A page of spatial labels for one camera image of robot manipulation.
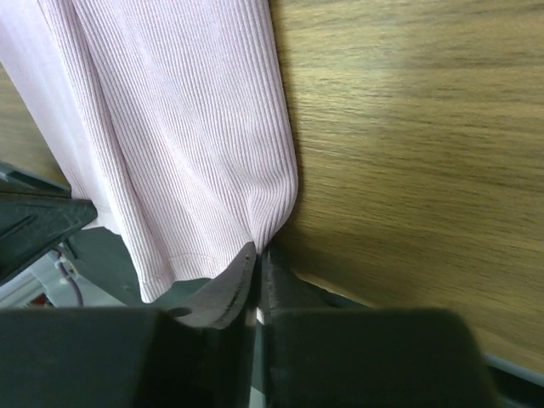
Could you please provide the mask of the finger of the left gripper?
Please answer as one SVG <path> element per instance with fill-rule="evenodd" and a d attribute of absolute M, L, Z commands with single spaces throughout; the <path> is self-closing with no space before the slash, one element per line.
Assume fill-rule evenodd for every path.
<path fill-rule="evenodd" d="M 4 285 L 97 218 L 70 189 L 1 163 L 1 283 Z"/>

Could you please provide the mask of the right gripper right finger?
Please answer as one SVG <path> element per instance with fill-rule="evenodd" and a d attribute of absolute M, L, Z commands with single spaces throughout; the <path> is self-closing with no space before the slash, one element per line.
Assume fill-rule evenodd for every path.
<path fill-rule="evenodd" d="M 446 309 L 334 307 L 271 247 L 261 257 L 270 407 L 497 407 L 468 326 Z"/>

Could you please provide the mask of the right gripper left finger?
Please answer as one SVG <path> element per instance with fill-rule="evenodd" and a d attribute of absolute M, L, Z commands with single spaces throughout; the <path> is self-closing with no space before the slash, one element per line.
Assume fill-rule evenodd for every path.
<path fill-rule="evenodd" d="M 248 406 L 257 260 L 247 243 L 169 310 L 3 310 L 2 406 Z"/>

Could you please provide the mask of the pink tank top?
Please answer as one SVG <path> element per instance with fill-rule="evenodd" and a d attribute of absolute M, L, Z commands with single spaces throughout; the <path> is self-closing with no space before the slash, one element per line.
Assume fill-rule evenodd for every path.
<path fill-rule="evenodd" d="M 298 169 L 265 1 L 4 1 L 1 62 L 140 296 L 288 219 Z"/>

